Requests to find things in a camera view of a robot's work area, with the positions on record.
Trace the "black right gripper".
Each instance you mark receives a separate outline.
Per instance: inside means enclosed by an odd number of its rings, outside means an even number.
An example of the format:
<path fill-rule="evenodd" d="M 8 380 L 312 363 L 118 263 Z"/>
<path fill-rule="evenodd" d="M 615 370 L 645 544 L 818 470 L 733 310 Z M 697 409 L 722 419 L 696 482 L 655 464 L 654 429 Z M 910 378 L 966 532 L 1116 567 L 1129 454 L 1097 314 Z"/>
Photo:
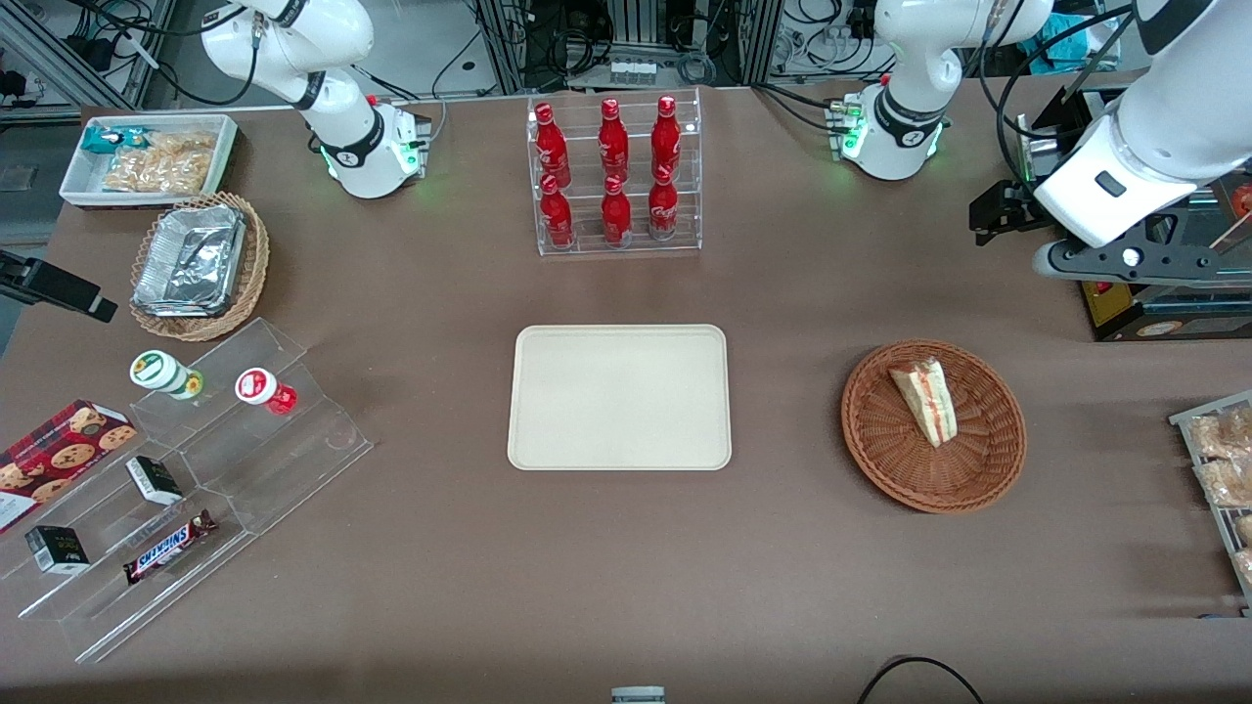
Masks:
<path fill-rule="evenodd" d="M 1 251 L 1 294 L 23 304 L 89 306 L 88 316 L 108 324 L 116 303 L 101 297 L 98 286 L 36 257 Z"/>

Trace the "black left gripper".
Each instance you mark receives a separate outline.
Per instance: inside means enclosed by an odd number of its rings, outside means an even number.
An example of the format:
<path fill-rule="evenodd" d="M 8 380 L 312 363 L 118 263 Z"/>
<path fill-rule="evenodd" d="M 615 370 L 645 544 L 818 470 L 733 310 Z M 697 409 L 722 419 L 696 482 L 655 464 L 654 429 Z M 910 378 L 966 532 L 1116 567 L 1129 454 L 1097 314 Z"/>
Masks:
<path fill-rule="evenodd" d="M 987 246 L 998 236 L 1052 227 L 1052 218 L 1035 198 L 1030 182 L 1002 180 L 992 188 L 993 198 L 969 204 L 969 227 L 975 244 Z"/>

